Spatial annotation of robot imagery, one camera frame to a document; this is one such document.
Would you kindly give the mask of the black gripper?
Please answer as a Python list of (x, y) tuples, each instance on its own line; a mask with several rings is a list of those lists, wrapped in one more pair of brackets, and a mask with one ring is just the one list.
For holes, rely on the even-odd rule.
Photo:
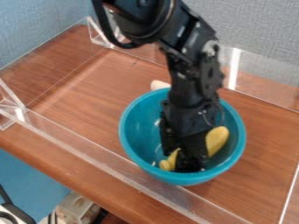
[(218, 116), (224, 119), (219, 97), (192, 108), (175, 106), (170, 100), (162, 101), (159, 128), (163, 154), (170, 156), (180, 149), (175, 160), (176, 172), (200, 172), (206, 169), (208, 160), (206, 135), (218, 126)]

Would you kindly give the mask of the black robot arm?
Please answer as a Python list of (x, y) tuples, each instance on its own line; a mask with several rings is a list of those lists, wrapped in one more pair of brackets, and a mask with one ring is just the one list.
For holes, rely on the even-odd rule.
[(219, 39), (216, 32), (183, 0), (91, 0), (99, 25), (111, 44), (134, 49), (158, 44), (171, 75), (162, 102), (160, 138), (174, 172), (200, 172), (210, 154), (208, 134), (220, 112)]

